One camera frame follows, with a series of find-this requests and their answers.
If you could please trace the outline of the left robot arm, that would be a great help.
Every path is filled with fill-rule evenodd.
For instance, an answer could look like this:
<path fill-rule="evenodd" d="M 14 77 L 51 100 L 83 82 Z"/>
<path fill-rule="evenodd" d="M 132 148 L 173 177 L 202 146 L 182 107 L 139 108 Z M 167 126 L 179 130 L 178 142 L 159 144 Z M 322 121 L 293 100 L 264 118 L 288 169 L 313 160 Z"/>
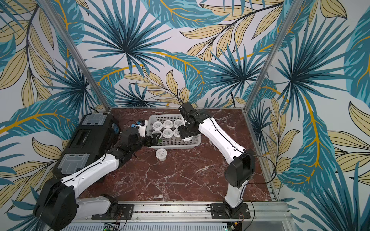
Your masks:
<path fill-rule="evenodd" d="M 156 146 L 159 134 L 141 134 L 141 126 L 121 132 L 117 143 L 100 159 L 60 180 L 48 180 L 35 205 L 33 214 L 54 231 L 60 231 L 73 220 L 94 217 L 115 219 L 122 213 L 118 202 L 109 195 L 90 199 L 79 196 L 92 184 L 126 164 L 142 147 Z"/>

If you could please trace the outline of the yogurt cup white lid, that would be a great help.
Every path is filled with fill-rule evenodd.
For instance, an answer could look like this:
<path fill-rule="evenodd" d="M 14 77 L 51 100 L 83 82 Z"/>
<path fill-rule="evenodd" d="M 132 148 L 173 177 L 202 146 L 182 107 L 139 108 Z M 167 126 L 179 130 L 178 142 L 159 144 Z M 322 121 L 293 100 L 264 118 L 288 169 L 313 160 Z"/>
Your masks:
<path fill-rule="evenodd" d="M 153 128 L 153 130 L 160 131 L 160 130 L 163 129 L 163 124 L 160 121 L 155 121 L 152 124 L 152 128 Z"/>

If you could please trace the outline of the yogurt cup green label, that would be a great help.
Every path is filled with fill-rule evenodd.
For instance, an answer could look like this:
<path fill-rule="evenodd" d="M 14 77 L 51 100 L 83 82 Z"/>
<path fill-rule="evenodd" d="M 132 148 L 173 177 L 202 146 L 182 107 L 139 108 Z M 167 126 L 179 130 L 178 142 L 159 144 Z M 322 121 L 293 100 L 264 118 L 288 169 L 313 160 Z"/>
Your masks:
<path fill-rule="evenodd" d="M 166 120 L 163 122 L 163 129 L 173 129 L 173 122 L 171 120 Z"/>

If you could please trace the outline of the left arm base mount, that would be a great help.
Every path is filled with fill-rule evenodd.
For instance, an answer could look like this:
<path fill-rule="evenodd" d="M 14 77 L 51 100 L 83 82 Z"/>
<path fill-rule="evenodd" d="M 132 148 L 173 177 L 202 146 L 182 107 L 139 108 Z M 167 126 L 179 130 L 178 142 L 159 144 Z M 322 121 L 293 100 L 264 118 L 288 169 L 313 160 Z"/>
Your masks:
<path fill-rule="evenodd" d="M 108 211 L 102 215 L 93 215 L 92 220 L 131 220 L 134 204 L 119 204 L 114 201 Z"/>

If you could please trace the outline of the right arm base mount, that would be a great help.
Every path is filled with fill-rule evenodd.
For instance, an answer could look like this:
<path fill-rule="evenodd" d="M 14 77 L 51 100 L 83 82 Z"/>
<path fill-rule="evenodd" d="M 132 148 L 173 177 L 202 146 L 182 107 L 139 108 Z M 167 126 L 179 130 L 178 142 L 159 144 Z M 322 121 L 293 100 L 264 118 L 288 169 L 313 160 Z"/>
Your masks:
<path fill-rule="evenodd" d="M 213 203 L 206 208 L 211 213 L 212 219 L 250 219 L 248 205 L 241 202 L 235 208 L 232 208 L 226 201 L 223 203 Z"/>

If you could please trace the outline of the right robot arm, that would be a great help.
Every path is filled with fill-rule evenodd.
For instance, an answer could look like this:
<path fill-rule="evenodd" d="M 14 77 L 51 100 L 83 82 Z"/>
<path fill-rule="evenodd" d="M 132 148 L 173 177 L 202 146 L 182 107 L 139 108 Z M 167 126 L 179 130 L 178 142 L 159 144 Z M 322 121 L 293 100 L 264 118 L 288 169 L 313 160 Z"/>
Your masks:
<path fill-rule="evenodd" d="M 224 203 L 230 208 L 238 208 L 243 203 L 246 185 L 254 174 L 255 153 L 246 150 L 234 141 L 215 121 L 206 114 L 184 116 L 185 124 L 178 128 L 182 139 L 204 135 L 223 155 L 228 167 L 225 178 L 228 182 Z"/>

